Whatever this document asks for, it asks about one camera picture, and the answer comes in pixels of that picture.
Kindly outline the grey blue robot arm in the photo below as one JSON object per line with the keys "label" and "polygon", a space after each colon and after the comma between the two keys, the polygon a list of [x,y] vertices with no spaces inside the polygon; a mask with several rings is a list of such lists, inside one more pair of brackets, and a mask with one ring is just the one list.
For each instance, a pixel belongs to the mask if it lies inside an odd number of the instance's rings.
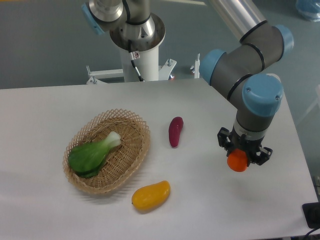
{"label": "grey blue robot arm", "polygon": [[[237,110],[232,130],[221,128],[217,139],[227,152],[228,166],[242,172],[250,164],[264,164],[273,153],[262,141],[284,90],[276,77],[263,71],[292,50],[294,39],[285,26],[270,25],[250,0],[211,4],[240,46],[230,53],[210,51],[197,69]],[[120,51],[126,82],[160,80],[164,68],[159,67],[159,45],[166,30],[148,0],[90,0],[81,9],[96,34],[110,34]]]}

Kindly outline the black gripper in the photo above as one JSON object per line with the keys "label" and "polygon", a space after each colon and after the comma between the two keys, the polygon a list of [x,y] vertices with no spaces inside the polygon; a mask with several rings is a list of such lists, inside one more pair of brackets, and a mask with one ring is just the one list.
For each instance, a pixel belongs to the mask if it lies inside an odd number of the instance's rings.
{"label": "black gripper", "polygon": [[230,132],[227,128],[221,127],[217,139],[218,145],[226,151],[227,157],[236,149],[247,153],[248,167],[250,164],[263,165],[273,154],[271,148],[261,146],[262,137],[252,140],[246,134],[239,135],[235,129]]}

